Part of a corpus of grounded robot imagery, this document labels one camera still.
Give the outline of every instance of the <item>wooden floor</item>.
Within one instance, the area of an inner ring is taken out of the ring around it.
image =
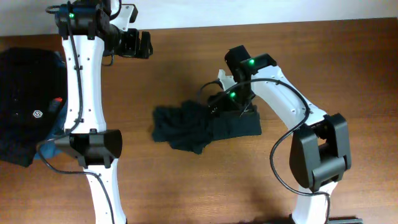
[[[102,68],[109,129],[123,134],[121,203],[129,223],[237,223],[284,217],[296,196],[269,167],[269,152],[286,131],[261,100],[262,136],[211,143],[200,156],[156,144],[152,110],[194,99],[199,87],[228,69],[224,55],[244,44],[252,56],[269,53],[312,103],[347,120],[353,166],[333,193],[331,216],[398,223],[397,19],[300,22],[151,31],[149,60],[116,57]],[[9,46],[62,50],[56,35],[10,37]],[[209,88],[206,94],[216,93]],[[293,186],[290,140],[275,163]],[[80,170],[66,155],[50,160]],[[0,162],[1,223],[94,223],[85,177],[58,175],[35,161],[28,169]]]

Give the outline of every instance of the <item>black fabric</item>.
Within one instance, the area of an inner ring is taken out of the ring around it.
[[[169,142],[171,148],[201,154],[215,140],[261,135],[260,116],[256,110],[239,113],[226,107],[224,112],[211,114],[209,107],[194,101],[181,108],[158,106],[154,111],[155,142]]]
[[[9,49],[0,54],[0,94],[0,159],[27,167],[67,100],[66,68],[54,52]]]

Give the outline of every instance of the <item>white wall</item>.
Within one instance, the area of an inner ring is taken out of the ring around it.
[[[44,9],[66,0],[0,0],[0,35],[57,33]],[[397,17],[398,0],[123,0],[136,4],[132,27],[163,29],[271,22]]]

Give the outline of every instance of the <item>blue fabric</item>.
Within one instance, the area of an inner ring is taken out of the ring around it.
[[[47,135],[46,139],[54,138],[56,135],[63,133],[63,124],[65,123],[65,120],[67,118],[67,108],[68,108],[68,102],[65,103],[62,110],[59,112],[57,119],[55,120],[55,123],[54,123],[50,133]],[[48,143],[44,144],[40,148],[40,151],[42,152],[43,156],[46,159],[53,158],[54,156],[58,155],[61,152],[61,150],[59,150],[55,147],[54,142],[48,142]],[[34,159],[40,159],[40,157],[37,153],[36,153]]]

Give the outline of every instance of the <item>white logo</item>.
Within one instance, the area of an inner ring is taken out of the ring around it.
[[[43,116],[43,112],[39,111],[39,110],[35,110],[33,112],[33,117],[35,118],[41,118]]]

